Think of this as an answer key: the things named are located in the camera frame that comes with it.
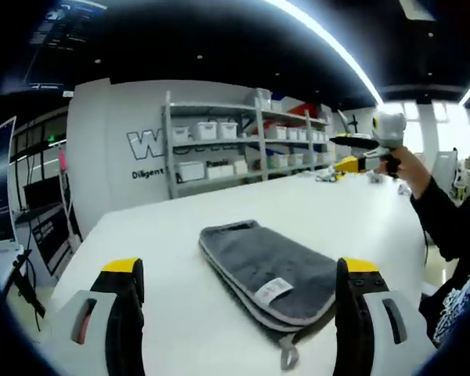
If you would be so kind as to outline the person's right hand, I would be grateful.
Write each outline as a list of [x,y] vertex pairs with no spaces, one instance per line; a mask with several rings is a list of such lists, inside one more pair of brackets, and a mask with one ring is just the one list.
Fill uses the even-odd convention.
[[391,155],[399,161],[396,175],[407,183],[412,196],[419,199],[428,188],[430,172],[405,146],[392,150]]

